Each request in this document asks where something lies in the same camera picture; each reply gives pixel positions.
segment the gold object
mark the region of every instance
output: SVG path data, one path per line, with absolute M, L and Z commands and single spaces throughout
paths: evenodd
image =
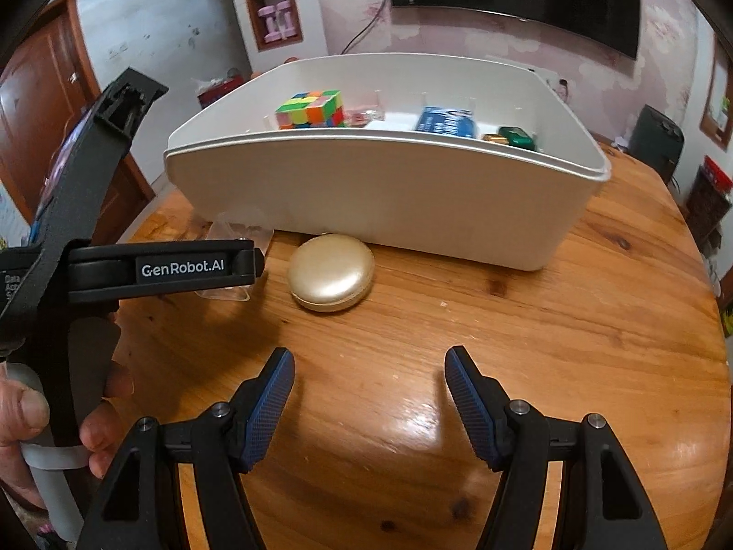
M 501 134 L 485 134 L 481 137 L 482 141 L 496 144 L 509 144 L 509 139 Z
M 315 312 L 337 312 L 368 293 L 374 264 L 372 251 L 356 238 L 321 235 L 292 255 L 287 282 L 300 305 Z

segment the colorful puzzle cube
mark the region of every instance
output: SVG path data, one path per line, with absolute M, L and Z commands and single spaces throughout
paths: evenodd
M 283 103 L 275 116 L 280 130 L 345 126 L 341 91 L 298 93 Z

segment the wooden table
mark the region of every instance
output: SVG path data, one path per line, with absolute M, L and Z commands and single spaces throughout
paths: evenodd
M 295 387 L 268 456 L 244 479 L 268 548 L 468 550 L 498 476 L 474 457 L 444 385 L 445 352 L 463 344 L 509 396 L 545 415 L 606 416 L 669 547 L 699 549 L 728 455 L 716 301 L 662 181 L 623 154 L 611 160 L 613 179 L 537 273 L 372 246 L 368 299 L 318 315 L 295 304 L 285 279 L 305 236 L 277 233 L 249 302 L 123 302 L 117 357 L 137 391 L 117 406 L 129 423 L 192 418 L 284 345 Z M 176 192 L 135 240 L 206 228 Z M 538 549 L 551 545 L 560 468 L 551 464 Z M 192 473 L 182 472 L 193 548 L 205 548 Z

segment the blue packet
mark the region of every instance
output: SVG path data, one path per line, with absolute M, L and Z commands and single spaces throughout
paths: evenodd
M 472 115 L 470 111 L 465 109 L 424 108 L 415 130 L 417 132 L 475 138 L 476 125 Z

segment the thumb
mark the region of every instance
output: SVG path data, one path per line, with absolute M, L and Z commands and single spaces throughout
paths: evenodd
M 16 380 L 0 380 L 0 446 L 32 439 L 49 424 L 49 403 Z

